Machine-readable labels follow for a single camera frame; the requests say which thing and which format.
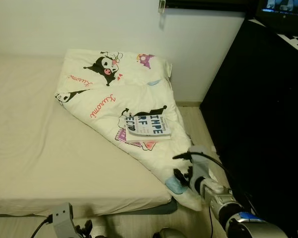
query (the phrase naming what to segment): wooden floor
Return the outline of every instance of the wooden floor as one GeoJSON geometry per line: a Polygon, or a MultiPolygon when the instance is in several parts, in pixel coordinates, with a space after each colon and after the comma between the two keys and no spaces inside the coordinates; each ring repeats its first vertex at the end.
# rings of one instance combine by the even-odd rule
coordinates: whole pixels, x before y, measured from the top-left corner
{"type": "MultiPolygon", "coordinates": [[[[187,133],[193,142],[203,144],[212,152],[212,140],[207,131],[202,114],[197,107],[180,107],[187,133]]],[[[217,179],[227,184],[223,171],[214,165],[210,166],[217,179]]],[[[44,218],[21,217],[0,218],[0,238],[30,238],[44,218]]],[[[74,219],[75,225],[83,226],[86,219],[74,219]]],[[[151,238],[152,235],[164,227],[180,230],[187,238],[209,238],[211,225],[208,207],[202,212],[194,212],[183,206],[171,215],[107,215],[92,218],[92,237],[106,235],[109,238],[151,238]]],[[[224,238],[225,233],[213,217],[213,238],[224,238]]],[[[44,225],[36,238],[56,238],[52,225],[44,225]]]]}

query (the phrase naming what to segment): screen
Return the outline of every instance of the screen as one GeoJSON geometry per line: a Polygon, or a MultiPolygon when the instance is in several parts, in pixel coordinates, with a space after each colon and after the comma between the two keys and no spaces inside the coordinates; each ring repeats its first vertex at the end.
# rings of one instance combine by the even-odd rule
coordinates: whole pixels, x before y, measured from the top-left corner
{"type": "Polygon", "coordinates": [[[298,0],[265,0],[262,11],[298,15],[298,0]]]}

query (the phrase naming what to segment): beige bed sheet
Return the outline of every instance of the beige bed sheet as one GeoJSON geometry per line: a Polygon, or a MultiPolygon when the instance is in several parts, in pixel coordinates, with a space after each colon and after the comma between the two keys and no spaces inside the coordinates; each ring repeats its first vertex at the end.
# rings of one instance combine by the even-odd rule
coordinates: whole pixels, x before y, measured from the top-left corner
{"type": "Polygon", "coordinates": [[[137,160],[62,108],[61,58],[0,56],[0,214],[74,215],[166,204],[165,186],[137,160]]]}

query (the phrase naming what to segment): black furniture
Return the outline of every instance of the black furniture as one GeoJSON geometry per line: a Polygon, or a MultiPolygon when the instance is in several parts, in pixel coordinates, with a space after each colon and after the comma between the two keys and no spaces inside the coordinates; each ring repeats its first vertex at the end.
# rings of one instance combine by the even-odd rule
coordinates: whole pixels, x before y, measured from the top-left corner
{"type": "Polygon", "coordinates": [[[220,160],[257,213],[298,230],[298,51],[245,20],[200,110],[220,160]]]}

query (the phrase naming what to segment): cartoon character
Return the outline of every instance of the cartoon character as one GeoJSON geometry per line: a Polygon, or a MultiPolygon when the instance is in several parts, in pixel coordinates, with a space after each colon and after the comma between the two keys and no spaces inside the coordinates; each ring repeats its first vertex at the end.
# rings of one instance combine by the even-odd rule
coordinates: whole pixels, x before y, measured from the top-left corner
{"type": "Polygon", "coordinates": [[[153,55],[139,54],[137,56],[137,61],[140,61],[144,66],[150,68],[149,59],[154,57],[153,55]]]}
{"type": "Polygon", "coordinates": [[[118,63],[120,59],[123,57],[122,53],[116,52],[112,55],[108,56],[108,52],[100,52],[103,54],[103,57],[100,57],[96,60],[96,62],[88,68],[100,75],[104,76],[107,81],[107,86],[109,86],[110,82],[115,80],[115,73],[119,70],[118,63]]]}
{"type": "Polygon", "coordinates": [[[155,142],[133,142],[133,143],[130,143],[130,142],[126,141],[126,122],[125,122],[125,118],[126,117],[135,117],[135,116],[161,115],[163,110],[166,109],[166,108],[167,108],[167,106],[164,105],[162,108],[153,109],[149,113],[139,112],[139,113],[136,113],[134,115],[132,115],[132,113],[129,112],[129,109],[126,108],[125,110],[123,110],[123,112],[121,113],[121,116],[119,117],[118,126],[120,127],[120,129],[119,129],[115,139],[118,140],[118,141],[125,142],[127,144],[142,147],[143,150],[152,150],[154,145],[155,145],[155,142]]]}
{"type": "Polygon", "coordinates": [[[70,99],[72,99],[76,94],[82,93],[87,90],[81,90],[76,92],[69,92],[69,93],[57,93],[55,98],[59,100],[59,103],[64,106],[64,103],[67,103],[70,99]]]}

